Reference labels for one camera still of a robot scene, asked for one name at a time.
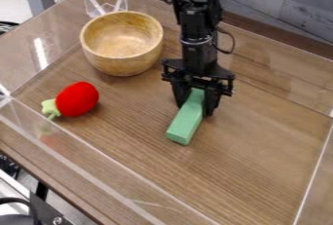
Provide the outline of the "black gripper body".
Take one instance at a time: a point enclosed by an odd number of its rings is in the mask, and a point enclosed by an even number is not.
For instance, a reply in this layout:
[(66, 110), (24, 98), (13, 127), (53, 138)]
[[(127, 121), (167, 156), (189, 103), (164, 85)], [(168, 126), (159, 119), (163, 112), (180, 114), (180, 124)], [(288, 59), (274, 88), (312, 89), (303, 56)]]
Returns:
[(193, 42), (181, 40), (181, 58), (163, 60), (163, 80), (184, 82), (191, 88), (215, 89), (220, 95), (232, 95), (235, 75), (217, 65), (216, 39)]

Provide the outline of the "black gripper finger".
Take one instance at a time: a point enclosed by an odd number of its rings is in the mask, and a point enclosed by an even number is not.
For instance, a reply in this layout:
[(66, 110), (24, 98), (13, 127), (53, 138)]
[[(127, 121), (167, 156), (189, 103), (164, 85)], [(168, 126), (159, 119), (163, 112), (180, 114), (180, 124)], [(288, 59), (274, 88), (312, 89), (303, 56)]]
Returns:
[(181, 107), (184, 101), (187, 100), (188, 94), (191, 93), (191, 87), (184, 82), (172, 81), (171, 89), (176, 106)]
[(211, 116), (217, 108), (220, 94), (215, 89), (204, 90), (204, 115)]

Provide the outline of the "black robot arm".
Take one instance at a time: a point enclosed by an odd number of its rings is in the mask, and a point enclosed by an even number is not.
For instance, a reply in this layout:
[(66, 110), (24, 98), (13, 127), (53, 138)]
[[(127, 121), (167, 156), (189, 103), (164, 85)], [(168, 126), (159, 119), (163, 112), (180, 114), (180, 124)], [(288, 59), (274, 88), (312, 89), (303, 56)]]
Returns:
[(175, 103), (181, 107), (193, 89), (204, 92), (203, 113), (211, 116), (223, 95), (232, 95), (235, 75), (216, 62), (216, 53), (232, 53), (216, 45), (221, 21), (219, 0), (164, 0), (172, 5), (180, 27), (181, 58), (163, 60), (163, 80), (169, 82)]

